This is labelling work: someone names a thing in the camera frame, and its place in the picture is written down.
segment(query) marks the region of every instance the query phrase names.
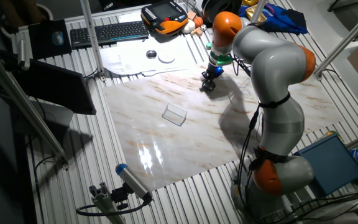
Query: marble surface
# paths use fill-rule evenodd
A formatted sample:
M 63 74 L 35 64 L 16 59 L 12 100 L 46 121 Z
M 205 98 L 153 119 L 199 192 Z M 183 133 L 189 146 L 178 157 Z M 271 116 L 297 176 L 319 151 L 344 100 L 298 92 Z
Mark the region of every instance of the marble surface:
M 210 95 L 200 91 L 201 65 L 104 89 L 127 165 L 151 190 L 238 159 L 257 97 L 245 72 L 224 69 Z M 305 133 L 342 120 L 315 77 L 289 91 L 303 108 Z M 187 111 L 182 126 L 162 118 L 168 103 Z

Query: desk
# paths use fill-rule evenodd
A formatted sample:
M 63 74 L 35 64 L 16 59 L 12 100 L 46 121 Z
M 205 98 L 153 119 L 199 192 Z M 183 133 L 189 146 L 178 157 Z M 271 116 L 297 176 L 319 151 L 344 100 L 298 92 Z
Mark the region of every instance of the desk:
M 292 8 L 286 0 L 270 2 L 287 9 Z M 97 26 L 117 23 L 118 15 L 133 10 L 140 10 L 140 7 L 95 14 L 94 22 Z M 68 31 L 86 27 L 83 17 L 66 19 L 66 22 Z M 276 33 L 274 35 L 312 50 L 316 54 L 317 64 L 320 64 L 325 58 L 326 54 L 320 50 L 309 34 L 296 36 Z M 22 27 L 19 33 L 13 36 L 13 46 L 16 46 L 19 39 L 29 41 L 29 33 L 26 27 Z M 186 39 L 195 62 L 207 62 L 208 54 L 204 46 L 211 41 L 210 35 L 203 35 L 201 38 L 186 35 Z M 41 61 L 80 72 L 84 76 L 96 69 L 91 49 L 74 50 L 71 55 L 46 58 Z M 89 90 L 98 112 L 96 116 L 74 115 L 68 136 L 63 142 L 63 148 L 67 150 L 70 168 L 63 170 L 60 166 L 55 167 L 51 162 L 48 162 L 45 165 L 42 164 L 37 170 L 38 178 L 41 180 L 40 193 L 45 223 L 108 223 L 106 218 L 78 216 L 75 213 L 75 208 L 91 204 L 91 195 L 88 191 L 90 185 L 98 185 L 101 181 L 105 181 L 110 189 L 122 185 L 122 180 L 115 174 L 114 169 L 117 164 L 125 162 L 125 159 L 102 89 L 106 86 L 139 78 L 144 77 L 142 75 L 107 77 L 105 82 L 101 82 L 99 78 L 88 81 Z M 347 84 L 332 72 L 323 73 L 321 84 L 344 121 L 330 125 L 324 130 L 304 135 L 293 152 L 311 144 L 328 130 L 339 132 L 345 142 L 350 142 L 358 137 L 358 100 L 356 100 L 354 94 L 350 92 Z M 30 164 L 38 163 L 51 153 L 40 143 L 34 141 L 35 161 L 32 161 L 31 156 L 29 156 Z M 230 184 L 236 174 L 237 165 L 238 161 L 233 161 L 170 184 L 162 189 L 157 189 L 153 191 L 154 202 L 151 206 L 124 215 L 124 218 L 128 223 L 240 223 L 241 219 L 237 215 L 230 198 Z M 30 173 L 37 217 L 39 223 L 42 223 L 35 191 L 34 174 L 32 170 L 30 170 Z M 349 184 L 333 195 L 338 196 L 355 190 L 358 190 L 358 186 Z M 306 199 L 310 197 L 307 189 L 300 190 L 297 193 L 297 195 L 289 195 L 288 199 L 293 201 L 295 198 Z M 139 204 L 140 201 L 134 195 L 129 197 L 130 207 L 136 207 Z M 277 215 L 280 218 L 283 217 L 283 213 Z

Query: keyboard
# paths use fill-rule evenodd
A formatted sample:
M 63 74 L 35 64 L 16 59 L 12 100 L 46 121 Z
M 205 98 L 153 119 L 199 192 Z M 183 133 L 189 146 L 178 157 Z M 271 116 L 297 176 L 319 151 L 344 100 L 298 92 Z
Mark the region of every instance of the keyboard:
M 117 41 L 146 38 L 149 36 L 149 32 L 142 21 L 96 26 L 95 31 L 99 45 L 114 44 Z M 70 38 L 73 49 L 91 46 L 91 39 L 87 28 L 72 29 L 70 31 Z

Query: black monitor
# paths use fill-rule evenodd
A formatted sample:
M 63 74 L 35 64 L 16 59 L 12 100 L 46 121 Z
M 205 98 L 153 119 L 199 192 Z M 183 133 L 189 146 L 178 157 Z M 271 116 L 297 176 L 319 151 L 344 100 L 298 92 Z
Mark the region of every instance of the black monitor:
M 6 64 L 17 65 L 17 55 L 0 50 Z M 74 113 L 96 114 L 82 74 L 30 59 L 28 71 L 12 71 L 28 96 L 56 103 Z

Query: blue case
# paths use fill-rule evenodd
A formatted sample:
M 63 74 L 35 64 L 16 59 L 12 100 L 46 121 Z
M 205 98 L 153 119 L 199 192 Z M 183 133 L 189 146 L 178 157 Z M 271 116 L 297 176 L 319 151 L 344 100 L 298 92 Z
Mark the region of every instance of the blue case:
M 309 184 L 316 198 L 325 197 L 358 179 L 358 163 L 336 134 L 331 134 L 294 154 L 309 161 L 314 179 Z

